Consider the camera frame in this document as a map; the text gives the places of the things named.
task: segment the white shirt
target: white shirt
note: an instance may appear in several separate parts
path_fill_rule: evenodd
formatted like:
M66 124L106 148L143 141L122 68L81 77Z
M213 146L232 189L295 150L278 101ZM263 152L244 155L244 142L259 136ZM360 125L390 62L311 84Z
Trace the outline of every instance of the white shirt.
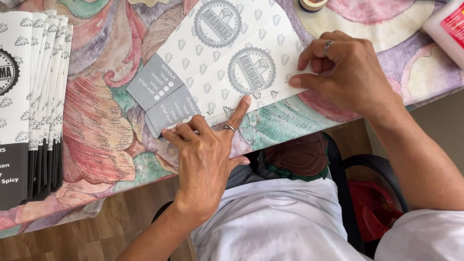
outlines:
M370 260L346 241L337 187L329 179L228 189L192 240L200 261ZM464 260L464 211L403 215L381 239L375 260Z

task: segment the fingernail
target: fingernail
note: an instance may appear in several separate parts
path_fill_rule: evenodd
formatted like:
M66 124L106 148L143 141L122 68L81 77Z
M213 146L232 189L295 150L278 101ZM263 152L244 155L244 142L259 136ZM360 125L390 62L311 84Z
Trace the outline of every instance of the fingernail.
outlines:
M245 102L246 102L246 104L248 104L248 105L251 104L251 97L250 97L250 95L245 96Z
M301 87L301 78L300 77L292 77L290 79L290 82L289 84L292 86L292 87L295 87L295 88L298 88L298 87Z

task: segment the floral tablecloth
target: floral tablecloth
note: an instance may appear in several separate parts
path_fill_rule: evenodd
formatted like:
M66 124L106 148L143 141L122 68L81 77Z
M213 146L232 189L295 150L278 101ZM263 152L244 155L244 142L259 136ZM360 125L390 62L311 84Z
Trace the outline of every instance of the floral tablecloth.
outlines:
M27 0L19 5L29 12L57 9L74 24L64 108L64 182L43 202L0 212L0 238L95 216L101 199L177 173L176 150L152 137L145 112L126 86L197 1ZM329 0L320 12L305 13L297 0L260 1L279 4L305 46L335 29L371 40L388 81L411 109L463 85L462 71L420 31L441 3ZM306 91L248 113L232 154L357 117Z

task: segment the wooden floor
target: wooden floor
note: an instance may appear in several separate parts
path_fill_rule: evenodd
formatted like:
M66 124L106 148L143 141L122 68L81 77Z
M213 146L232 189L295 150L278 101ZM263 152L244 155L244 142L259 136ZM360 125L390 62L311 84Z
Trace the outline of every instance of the wooden floor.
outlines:
M326 132L343 158L372 153L363 120ZM363 169L348 175L355 180L370 178ZM150 225L156 211L173 200L178 186L178 178L163 180L107 198L93 219L0 239L0 261L113 261Z

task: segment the printed logo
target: printed logo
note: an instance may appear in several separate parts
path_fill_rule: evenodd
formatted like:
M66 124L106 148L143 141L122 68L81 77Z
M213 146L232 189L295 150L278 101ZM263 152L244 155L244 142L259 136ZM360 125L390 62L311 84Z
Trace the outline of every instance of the printed logo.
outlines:
M233 43L242 26L236 7L225 0L212 0L195 15L194 28L200 40L211 47Z
M0 49L0 96L9 92L18 82L19 67L7 51Z
M229 80L237 91L254 94L272 85L276 65L271 56L259 48L245 48L229 64Z

